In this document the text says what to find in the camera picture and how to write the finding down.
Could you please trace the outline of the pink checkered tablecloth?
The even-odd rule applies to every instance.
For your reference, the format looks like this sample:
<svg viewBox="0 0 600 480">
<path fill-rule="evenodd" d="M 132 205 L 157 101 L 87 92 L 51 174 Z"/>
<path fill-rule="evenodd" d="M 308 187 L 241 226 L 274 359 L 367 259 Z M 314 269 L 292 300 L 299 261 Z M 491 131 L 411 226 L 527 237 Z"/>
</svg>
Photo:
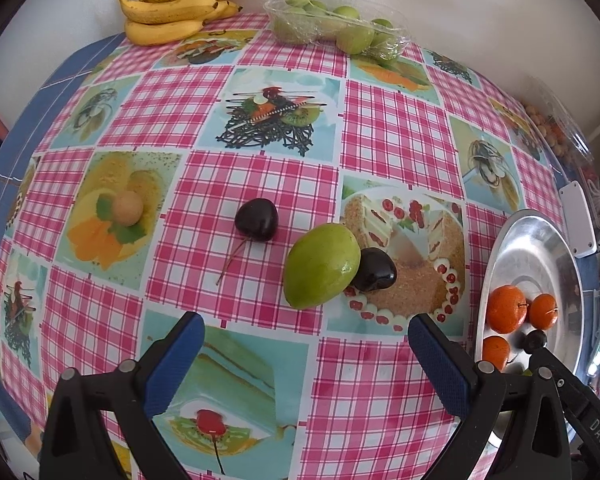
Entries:
<svg viewBox="0 0 600 480">
<path fill-rule="evenodd" d="M 261 14 L 79 50 L 0 148 L 0 409 L 32 454 L 60 375 L 199 356 L 155 424 L 195 479 L 418 479 L 454 422 L 406 341 L 481 349 L 515 213 L 565 199 L 542 117 L 410 44 L 302 42 Z"/>
</svg>

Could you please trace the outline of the yellow banana bunch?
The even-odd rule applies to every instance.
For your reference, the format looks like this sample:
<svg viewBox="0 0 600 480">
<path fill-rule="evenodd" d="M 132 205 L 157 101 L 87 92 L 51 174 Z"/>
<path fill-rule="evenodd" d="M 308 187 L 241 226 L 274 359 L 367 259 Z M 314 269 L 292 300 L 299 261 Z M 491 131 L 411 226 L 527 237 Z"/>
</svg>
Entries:
<svg viewBox="0 0 600 480">
<path fill-rule="evenodd" d="M 237 15 L 236 0 L 118 0 L 124 34 L 134 46 L 153 47 L 198 34 L 204 26 Z"/>
</svg>

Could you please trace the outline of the green apple right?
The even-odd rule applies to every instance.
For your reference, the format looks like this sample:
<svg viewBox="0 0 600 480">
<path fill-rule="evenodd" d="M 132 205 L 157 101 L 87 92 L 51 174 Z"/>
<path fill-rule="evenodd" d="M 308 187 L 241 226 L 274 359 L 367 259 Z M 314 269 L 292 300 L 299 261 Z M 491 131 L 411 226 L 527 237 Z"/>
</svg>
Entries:
<svg viewBox="0 0 600 480">
<path fill-rule="evenodd" d="M 386 18 L 374 18 L 374 38 L 370 44 L 370 55 L 381 61 L 392 61 L 400 54 L 400 42 L 391 31 L 393 24 Z"/>
</svg>

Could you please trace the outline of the green apple centre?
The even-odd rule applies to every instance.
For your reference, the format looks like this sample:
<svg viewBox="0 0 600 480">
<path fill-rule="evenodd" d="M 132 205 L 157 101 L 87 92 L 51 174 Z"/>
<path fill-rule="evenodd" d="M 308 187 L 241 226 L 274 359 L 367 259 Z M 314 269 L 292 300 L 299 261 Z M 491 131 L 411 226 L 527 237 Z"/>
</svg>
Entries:
<svg viewBox="0 0 600 480">
<path fill-rule="evenodd" d="M 373 42 L 375 31 L 363 25 L 348 25 L 336 35 L 336 47 L 347 55 L 358 55 Z"/>
</svg>

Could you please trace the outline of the large green mango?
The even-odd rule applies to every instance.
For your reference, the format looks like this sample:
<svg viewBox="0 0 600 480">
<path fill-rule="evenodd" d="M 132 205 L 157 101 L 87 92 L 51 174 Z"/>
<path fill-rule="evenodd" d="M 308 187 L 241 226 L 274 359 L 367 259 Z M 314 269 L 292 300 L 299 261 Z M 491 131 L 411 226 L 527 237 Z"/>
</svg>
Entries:
<svg viewBox="0 0 600 480">
<path fill-rule="evenodd" d="M 338 296 L 353 280 L 361 248 L 341 223 L 325 223 L 303 234 L 288 252 L 283 291 L 296 310 L 317 307 Z"/>
</svg>

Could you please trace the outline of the clear plastic fruit tray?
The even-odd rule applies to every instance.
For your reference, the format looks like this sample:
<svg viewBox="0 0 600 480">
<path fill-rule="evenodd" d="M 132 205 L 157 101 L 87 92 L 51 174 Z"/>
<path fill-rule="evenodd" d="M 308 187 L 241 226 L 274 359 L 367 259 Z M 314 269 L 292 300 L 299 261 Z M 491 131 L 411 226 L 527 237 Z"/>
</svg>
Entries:
<svg viewBox="0 0 600 480">
<path fill-rule="evenodd" d="M 288 6 L 284 0 L 265 1 L 264 10 L 271 21 L 276 39 L 283 44 L 304 46 L 316 42 L 331 42 L 348 25 L 363 25 L 375 30 L 374 18 L 386 18 L 393 24 L 391 31 L 400 42 L 400 56 L 412 41 L 405 16 L 390 6 L 370 0 L 311 0 L 303 8 Z M 370 47 L 358 55 L 370 55 Z"/>
</svg>

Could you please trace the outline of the small dark plum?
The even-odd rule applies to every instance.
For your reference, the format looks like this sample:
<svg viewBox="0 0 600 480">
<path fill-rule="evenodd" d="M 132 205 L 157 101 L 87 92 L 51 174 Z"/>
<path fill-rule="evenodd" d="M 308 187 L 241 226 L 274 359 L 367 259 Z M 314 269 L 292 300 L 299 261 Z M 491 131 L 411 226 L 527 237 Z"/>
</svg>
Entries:
<svg viewBox="0 0 600 480">
<path fill-rule="evenodd" d="M 545 348 L 547 345 L 547 336 L 544 330 L 532 330 L 522 342 L 522 350 L 531 356 L 535 351 Z"/>
</svg>

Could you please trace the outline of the small orange tangerine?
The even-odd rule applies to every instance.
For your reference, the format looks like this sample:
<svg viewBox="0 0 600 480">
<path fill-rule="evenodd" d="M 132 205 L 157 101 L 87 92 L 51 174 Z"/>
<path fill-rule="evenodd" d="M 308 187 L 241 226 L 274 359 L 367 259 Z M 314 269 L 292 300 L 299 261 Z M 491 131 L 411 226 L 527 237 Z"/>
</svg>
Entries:
<svg viewBox="0 0 600 480">
<path fill-rule="evenodd" d="M 536 296 L 528 307 L 528 322 L 537 330 L 549 330 L 558 319 L 558 305 L 550 294 Z"/>
</svg>

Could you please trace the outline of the white plastic device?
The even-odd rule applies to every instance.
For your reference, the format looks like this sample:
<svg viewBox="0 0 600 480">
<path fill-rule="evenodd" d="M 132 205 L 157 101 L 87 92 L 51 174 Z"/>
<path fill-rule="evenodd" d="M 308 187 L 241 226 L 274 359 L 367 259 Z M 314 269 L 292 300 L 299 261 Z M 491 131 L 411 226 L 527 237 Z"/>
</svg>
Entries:
<svg viewBox="0 0 600 480">
<path fill-rule="evenodd" d="M 571 181 L 559 189 L 559 198 L 567 229 L 569 248 L 576 258 L 596 253 L 597 240 L 588 202 L 578 181 Z"/>
</svg>

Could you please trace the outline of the dark cherry with stem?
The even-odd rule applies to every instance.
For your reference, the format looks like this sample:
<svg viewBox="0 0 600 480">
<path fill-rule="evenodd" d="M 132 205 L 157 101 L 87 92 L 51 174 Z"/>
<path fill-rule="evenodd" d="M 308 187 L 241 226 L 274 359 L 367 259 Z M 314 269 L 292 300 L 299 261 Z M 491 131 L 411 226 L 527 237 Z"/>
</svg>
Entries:
<svg viewBox="0 0 600 480">
<path fill-rule="evenodd" d="M 234 217 L 234 227 L 242 240 L 226 257 L 215 284 L 219 285 L 238 252 L 250 242 L 269 242 L 278 229 L 278 211 L 273 202 L 264 197 L 248 200 L 240 206 Z"/>
</svg>

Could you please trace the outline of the large orange tangerine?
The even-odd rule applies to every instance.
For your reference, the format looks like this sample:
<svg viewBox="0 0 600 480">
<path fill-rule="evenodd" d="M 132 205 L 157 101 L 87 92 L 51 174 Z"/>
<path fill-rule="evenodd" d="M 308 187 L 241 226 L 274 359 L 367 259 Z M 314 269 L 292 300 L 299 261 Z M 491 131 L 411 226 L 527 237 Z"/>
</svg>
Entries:
<svg viewBox="0 0 600 480">
<path fill-rule="evenodd" d="M 527 316 L 528 302 L 514 285 L 503 285 L 490 293 L 486 304 L 486 322 L 499 334 L 513 333 Z"/>
</svg>

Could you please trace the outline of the silver metal tray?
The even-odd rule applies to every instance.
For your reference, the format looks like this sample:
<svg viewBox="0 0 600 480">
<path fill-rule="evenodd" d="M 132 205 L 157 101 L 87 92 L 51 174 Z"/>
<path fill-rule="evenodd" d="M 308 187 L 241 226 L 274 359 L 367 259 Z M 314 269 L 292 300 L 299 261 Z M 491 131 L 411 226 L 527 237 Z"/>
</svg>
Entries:
<svg viewBox="0 0 600 480">
<path fill-rule="evenodd" d="M 482 359 L 483 341 L 496 334 L 486 322 L 491 292 L 504 285 L 519 288 L 531 301 L 541 294 L 557 300 L 558 317 L 545 333 L 546 348 L 575 373 L 580 363 L 584 314 L 576 259 L 558 227 L 539 212 L 512 214 L 498 233 L 486 265 L 476 328 L 475 359 Z"/>
</svg>

